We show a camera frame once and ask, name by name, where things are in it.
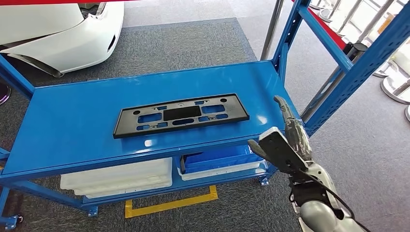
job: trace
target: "white car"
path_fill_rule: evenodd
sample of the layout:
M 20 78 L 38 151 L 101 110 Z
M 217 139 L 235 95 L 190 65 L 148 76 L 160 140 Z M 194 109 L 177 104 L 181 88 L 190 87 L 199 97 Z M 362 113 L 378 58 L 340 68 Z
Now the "white car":
M 108 59 L 123 18 L 120 1 L 0 6 L 0 53 L 61 77 Z

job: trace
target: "red barrier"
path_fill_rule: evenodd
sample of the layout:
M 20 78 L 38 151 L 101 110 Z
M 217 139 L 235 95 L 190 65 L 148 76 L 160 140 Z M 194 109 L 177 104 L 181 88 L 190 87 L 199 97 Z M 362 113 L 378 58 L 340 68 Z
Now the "red barrier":
M 128 1 L 128 0 L 107 0 L 107 1 Z M 0 0 L 2 5 L 36 5 L 36 4 L 60 4 L 60 3 L 89 3 L 102 2 L 100 0 Z
M 330 27 L 323 22 L 323 20 L 321 20 L 319 18 L 319 16 L 317 16 L 310 8 L 308 8 L 309 12 L 313 15 L 313 17 L 315 17 L 316 21 L 319 22 L 319 24 L 322 26 L 322 28 L 327 32 L 327 34 L 333 39 L 333 41 L 335 41 L 335 43 L 340 47 L 340 49 L 344 49 L 346 46 L 346 43 L 343 42 L 342 38 L 340 38 L 336 32 L 334 32 L 332 29 L 330 29 Z

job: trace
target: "yellow floor marking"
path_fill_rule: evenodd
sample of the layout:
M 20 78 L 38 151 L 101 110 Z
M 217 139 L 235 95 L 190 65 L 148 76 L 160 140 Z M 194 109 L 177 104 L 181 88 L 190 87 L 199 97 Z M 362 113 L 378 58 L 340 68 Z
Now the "yellow floor marking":
M 125 218 L 131 218 L 136 216 L 141 216 L 145 214 L 152 214 L 156 212 L 161 212 L 164 210 L 175 209 L 179 207 L 184 207 L 187 205 L 198 204 L 202 202 L 208 202 L 218 199 L 217 187 L 215 185 L 209 186 L 209 193 L 197 197 L 185 198 L 178 201 L 167 202 L 163 204 L 157 204 L 153 206 L 133 209 L 132 200 L 127 200 L 125 202 Z

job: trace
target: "black cable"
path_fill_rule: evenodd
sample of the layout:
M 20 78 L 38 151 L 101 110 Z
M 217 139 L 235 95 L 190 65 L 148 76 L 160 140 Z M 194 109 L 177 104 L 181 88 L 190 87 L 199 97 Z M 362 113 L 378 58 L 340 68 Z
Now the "black cable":
M 358 222 L 355 220 L 355 222 L 357 223 L 357 225 L 359 225 L 360 227 L 362 227 L 363 230 L 365 230 L 366 232 L 371 232 L 368 228 L 366 228 L 366 226 L 364 226 L 362 223 Z
M 299 173 L 303 174 L 304 176 L 306 176 L 307 178 L 309 178 L 310 180 L 318 183 L 322 188 L 324 188 L 326 191 L 330 192 L 330 194 L 332 194 L 350 213 L 351 218 L 354 220 L 354 213 L 353 210 L 350 209 L 350 207 L 335 193 L 333 192 L 330 188 L 328 188 L 327 186 L 325 186 L 324 184 L 322 184 L 322 182 L 320 182 L 319 180 L 317 180 L 316 178 L 312 177 L 311 175 L 303 172 L 302 170 L 298 170 Z
M 331 189 L 329 189 L 327 186 L 325 186 L 322 182 L 320 182 L 319 180 L 317 180 L 316 178 L 314 178 L 312 175 L 309 175 L 305 172 L 303 172 L 302 170 L 298 170 L 299 173 L 303 174 L 304 176 L 306 176 L 307 178 L 309 178 L 310 180 L 318 183 L 321 187 L 323 187 L 326 191 L 328 191 L 332 196 L 334 196 L 350 213 L 351 218 L 357 223 L 357 225 L 359 225 L 360 227 L 362 227 L 363 230 L 365 230 L 366 232 L 371 232 L 368 228 L 366 228 L 363 224 L 361 224 L 360 222 L 356 221 L 356 219 L 354 219 L 354 213 L 353 210 L 350 209 L 350 207 L 341 199 L 341 197 L 339 197 L 335 192 L 333 192 Z

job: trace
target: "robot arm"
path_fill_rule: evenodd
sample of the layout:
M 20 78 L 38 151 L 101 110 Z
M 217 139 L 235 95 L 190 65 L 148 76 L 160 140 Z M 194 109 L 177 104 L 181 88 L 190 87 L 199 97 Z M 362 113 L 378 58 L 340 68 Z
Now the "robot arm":
M 286 137 L 272 127 L 259 136 L 258 143 L 249 140 L 248 144 L 255 154 L 290 175 L 289 198 L 300 206 L 303 222 L 314 232 L 369 231 L 354 220 L 351 209 L 337 195 L 329 173 L 313 161 L 303 124 L 294 117 L 283 98 L 275 96 L 274 100 L 282 111 Z

